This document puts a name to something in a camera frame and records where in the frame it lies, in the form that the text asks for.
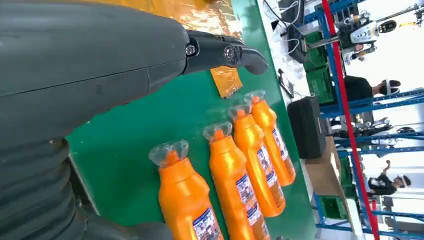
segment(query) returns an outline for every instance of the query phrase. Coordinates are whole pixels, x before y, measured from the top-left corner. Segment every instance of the black shirt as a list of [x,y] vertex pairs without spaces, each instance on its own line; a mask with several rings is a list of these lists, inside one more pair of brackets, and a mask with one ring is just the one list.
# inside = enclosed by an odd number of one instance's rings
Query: black shirt
[[[346,89],[347,100],[349,102],[373,97],[373,88],[363,77],[349,76],[344,77],[344,87]],[[337,104],[336,89],[332,87],[334,101],[321,103],[321,106]]]
[[392,195],[394,194],[397,189],[393,186],[393,182],[390,181],[390,179],[382,173],[377,178],[370,177],[368,179],[368,186],[370,189],[374,190],[375,193],[372,193],[372,195]]

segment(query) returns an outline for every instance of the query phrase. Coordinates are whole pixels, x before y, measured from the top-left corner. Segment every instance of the plastic packaging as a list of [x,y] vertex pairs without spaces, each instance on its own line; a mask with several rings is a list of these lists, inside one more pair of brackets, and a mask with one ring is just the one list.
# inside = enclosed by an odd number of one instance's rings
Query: plastic packaging
[[246,170],[246,157],[236,146],[232,124],[207,126],[203,136],[210,145],[210,171],[231,239],[269,240],[267,224],[258,206]]
[[277,127],[277,115],[268,106],[265,94],[264,90],[252,91],[244,96],[244,101],[252,104],[253,119],[265,134],[265,146],[275,167],[279,184],[287,186],[295,181],[296,171]]
[[264,145],[264,131],[255,123],[248,104],[231,107],[234,141],[247,158],[246,169],[265,217],[281,214],[286,206],[270,156]]
[[149,158],[159,166],[159,204],[175,240],[223,240],[209,200],[209,186],[187,158],[185,140],[153,148]]

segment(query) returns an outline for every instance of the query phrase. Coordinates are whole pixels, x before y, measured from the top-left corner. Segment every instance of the screw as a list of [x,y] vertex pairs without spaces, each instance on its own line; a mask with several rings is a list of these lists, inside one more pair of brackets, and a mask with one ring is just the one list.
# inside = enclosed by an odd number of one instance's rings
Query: screw
[[185,47],[185,54],[187,54],[187,55],[193,55],[195,53],[196,53],[196,47],[195,46],[193,46],[191,44],[188,44]]
[[234,49],[232,47],[230,47],[230,46],[227,46],[224,49],[224,56],[228,60],[232,59],[234,57]]

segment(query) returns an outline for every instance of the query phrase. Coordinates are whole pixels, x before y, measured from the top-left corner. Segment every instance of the green crate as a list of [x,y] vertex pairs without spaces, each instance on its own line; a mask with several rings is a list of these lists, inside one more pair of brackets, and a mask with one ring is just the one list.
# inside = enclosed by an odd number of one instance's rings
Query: green crate
[[340,158],[341,165],[341,187],[350,187],[353,183],[354,176],[352,174],[352,168],[347,157]]
[[357,199],[357,191],[354,184],[350,184],[350,186],[344,186],[343,192],[346,198],[348,199]]
[[330,72],[326,66],[306,73],[309,91],[318,97],[320,104],[334,101]]
[[348,219],[343,200],[339,196],[319,196],[323,214],[330,219]]
[[[323,36],[320,31],[316,31],[308,34],[305,37],[305,40],[308,44],[313,44],[323,39]],[[303,64],[303,67],[306,72],[313,71],[318,68],[322,68],[327,65],[327,52],[324,46],[310,49],[306,53],[306,61]]]

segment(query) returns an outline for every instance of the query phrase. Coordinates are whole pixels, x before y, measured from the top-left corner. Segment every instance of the bottle cap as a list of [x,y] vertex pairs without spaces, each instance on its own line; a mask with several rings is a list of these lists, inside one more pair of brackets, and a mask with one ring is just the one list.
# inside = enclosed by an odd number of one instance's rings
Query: bottle cap
[[212,124],[204,128],[203,136],[209,142],[215,142],[231,135],[233,125],[226,121],[224,123]]
[[244,102],[248,104],[257,104],[262,100],[265,100],[265,90],[256,90],[248,92],[244,95]]
[[166,142],[154,147],[148,153],[148,158],[160,168],[166,168],[187,157],[189,143],[186,140]]
[[252,106],[250,104],[240,104],[229,108],[228,115],[233,119],[245,117],[252,113]]

